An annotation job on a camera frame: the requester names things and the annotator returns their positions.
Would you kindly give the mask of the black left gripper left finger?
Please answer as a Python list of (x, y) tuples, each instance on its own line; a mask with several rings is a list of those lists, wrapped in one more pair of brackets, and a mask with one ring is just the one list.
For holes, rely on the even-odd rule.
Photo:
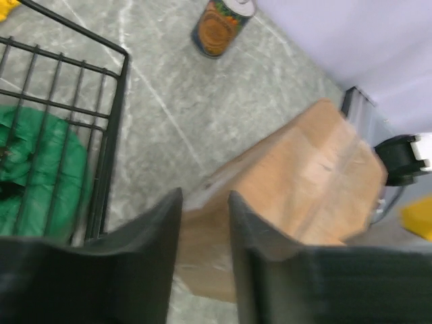
[(164, 323), (183, 194), (83, 246), (1, 239), (2, 323)]

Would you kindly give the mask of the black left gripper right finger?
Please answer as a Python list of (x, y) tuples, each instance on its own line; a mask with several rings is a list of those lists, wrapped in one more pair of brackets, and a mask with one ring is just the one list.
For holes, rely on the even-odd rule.
[(240, 323), (430, 323), (431, 253), (297, 244), (228, 198)]

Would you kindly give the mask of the brown cardboard express box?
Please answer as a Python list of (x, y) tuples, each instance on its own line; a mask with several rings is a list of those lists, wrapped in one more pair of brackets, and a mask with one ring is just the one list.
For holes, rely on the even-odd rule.
[(233, 302), (230, 192), (288, 237), (343, 246), (366, 230), (387, 179), (383, 163), (329, 99), (220, 167), (186, 198), (176, 271), (197, 296)]

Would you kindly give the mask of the yellow utility knife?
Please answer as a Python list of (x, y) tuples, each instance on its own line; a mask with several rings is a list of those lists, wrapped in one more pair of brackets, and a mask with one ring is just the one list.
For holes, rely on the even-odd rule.
[(402, 207), (400, 215), (405, 230), (431, 241), (431, 195)]

